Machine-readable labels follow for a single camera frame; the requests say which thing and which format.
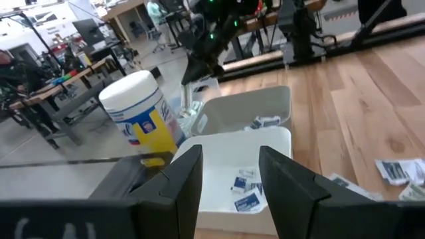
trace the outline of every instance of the gray floor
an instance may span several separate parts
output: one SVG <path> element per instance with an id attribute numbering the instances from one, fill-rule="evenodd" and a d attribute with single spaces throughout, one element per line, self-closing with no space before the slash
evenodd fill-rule
<path id="1" fill-rule="evenodd" d="M 340 3 L 328 1 L 322 14 L 338 8 L 354 5 L 356 0 L 342 0 Z M 405 0 L 404 6 L 409 14 L 425 11 L 425 1 Z M 340 21 L 323 21 L 326 33 L 339 34 L 353 31 L 360 26 L 358 16 L 353 15 Z M 242 36 L 241 42 L 249 35 Z M 282 43 L 284 38 L 276 31 L 274 43 Z M 133 47 L 140 52 L 144 68 L 158 66 L 163 78 L 159 84 L 168 99 L 179 95 L 179 83 L 187 66 L 186 52 L 176 49 L 171 54 L 164 50 L 152 54 L 153 42 L 136 42 Z M 220 56 L 222 62 L 227 53 Z M 83 139 L 83 145 L 76 146 L 67 138 L 57 139 L 59 150 L 54 150 L 34 130 L 18 126 L 8 119 L 0 123 L 0 166 L 36 163 L 45 161 L 66 161 L 72 159 L 100 159 L 133 155 L 135 151 L 127 143 L 107 115 L 96 110 L 80 125 L 75 127 Z M 86 198 L 113 163 L 93 165 L 63 165 L 54 167 L 0 169 L 0 199 L 10 198 Z"/>

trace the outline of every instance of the monitor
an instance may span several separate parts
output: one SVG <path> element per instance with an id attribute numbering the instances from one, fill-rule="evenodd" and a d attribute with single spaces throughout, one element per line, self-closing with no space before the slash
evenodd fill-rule
<path id="1" fill-rule="evenodd" d="M 81 37 L 87 43 L 88 46 L 94 46 L 95 44 L 98 44 L 105 40 L 105 37 L 100 31 L 99 26 L 93 19 L 76 21 L 72 24 L 80 33 Z"/>

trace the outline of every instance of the wooden tabletop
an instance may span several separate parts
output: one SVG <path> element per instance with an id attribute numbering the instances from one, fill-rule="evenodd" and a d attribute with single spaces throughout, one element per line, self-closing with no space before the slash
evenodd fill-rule
<path id="1" fill-rule="evenodd" d="M 375 159 L 425 156 L 425 37 L 220 84 L 223 96 L 287 85 L 292 90 L 294 160 L 338 173 L 386 200 L 404 189 L 386 184 Z M 196 239 L 273 236 L 197 230 Z"/>
<path id="2" fill-rule="evenodd" d="M 98 61 L 97 63 L 92 65 L 93 69 L 99 68 L 101 67 L 101 65 L 105 64 L 106 58 L 101 59 L 100 61 Z M 78 73 L 77 75 L 75 75 L 74 77 L 70 78 L 69 80 L 65 81 L 64 83 L 62 83 L 63 86 L 67 86 L 69 84 L 74 83 L 76 80 L 79 80 L 81 77 L 91 73 L 91 69 L 87 68 L 83 71 L 81 71 L 80 73 Z M 46 98 L 48 98 L 49 96 L 52 96 L 54 94 L 57 94 L 59 92 L 62 91 L 62 86 L 54 86 L 52 84 L 49 84 L 43 88 L 41 88 L 40 90 L 38 90 L 37 92 L 43 92 L 42 94 L 38 94 L 36 96 L 30 97 L 28 99 L 23 100 L 26 104 L 28 104 L 29 106 L 33 105 L 33 104 L 38 104 L 41 101 L 45 100 Z M 15 102 L 14 104 L 10 105 L 11 109 L 14 110 L 18 110 L 20 108 L 23 108 L 24 105 L 21 102 Z"/>

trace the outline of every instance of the white plastic lid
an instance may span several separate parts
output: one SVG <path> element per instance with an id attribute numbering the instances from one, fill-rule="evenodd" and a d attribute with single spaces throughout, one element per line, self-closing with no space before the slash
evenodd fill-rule
<path id="1" fill-rule="evenodd" d="M 99 100 L 107 110 L 123 110 L 152 95 L 158 84 L 148 70 L 140 70 L 110 84 Z"/>

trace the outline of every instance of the white tray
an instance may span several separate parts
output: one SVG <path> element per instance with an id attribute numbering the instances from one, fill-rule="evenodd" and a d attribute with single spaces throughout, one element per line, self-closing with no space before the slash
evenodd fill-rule
<path id="1" fill-rule="evenodd" d="M 203 146 L 203 189 L 197 228 L 276 235 L 270 210 L 237 212 L 230 187 L 241 167 L 258 168 L 260 146 L 292 157 L 291 133 L 284 127 L 196 136 L 186 140 L 174 159 L 193 145 Z"/>

